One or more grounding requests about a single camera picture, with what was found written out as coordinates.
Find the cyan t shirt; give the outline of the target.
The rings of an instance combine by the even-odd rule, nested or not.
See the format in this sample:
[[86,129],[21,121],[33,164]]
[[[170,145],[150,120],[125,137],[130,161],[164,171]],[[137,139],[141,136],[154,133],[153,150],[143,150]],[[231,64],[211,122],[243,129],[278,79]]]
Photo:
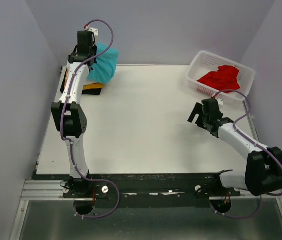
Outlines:
[[108,84],[114,77],[116,72],[119,51],[110,48],[104,54],[96,58],[96,64],[92,66],[93,69],[89,72],[88,81]]

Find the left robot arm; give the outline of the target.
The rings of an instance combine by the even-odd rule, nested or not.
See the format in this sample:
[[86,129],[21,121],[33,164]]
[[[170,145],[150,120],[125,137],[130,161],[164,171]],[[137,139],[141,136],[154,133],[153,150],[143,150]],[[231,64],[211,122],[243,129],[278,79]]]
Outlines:
[[98,29],[86,27],[77,32],[77,45],[67,58],[62,95],[51,104],[55,127],[65,142],[70,162],[69,180],[64,188],[73,198],[86,198],[92,186],[86,178],[89,169],[85,162],[83,136],[87,118],[80,106],[83,86],[91,66],[95,63]]

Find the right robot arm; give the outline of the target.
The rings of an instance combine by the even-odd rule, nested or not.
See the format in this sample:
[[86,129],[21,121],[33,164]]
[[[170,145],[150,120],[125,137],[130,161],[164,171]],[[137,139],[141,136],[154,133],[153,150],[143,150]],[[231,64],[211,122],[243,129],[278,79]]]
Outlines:
[[272,195],[282,190],[282,151],[267,147],[242,132],[235,121],[224,117],[216,99],[204,99],[194,105],[188,122],[227,143],[245,161],[243,171],[225,170],[211,182],[211,191],[222,196],[229,188],[250,192],[254,196]]

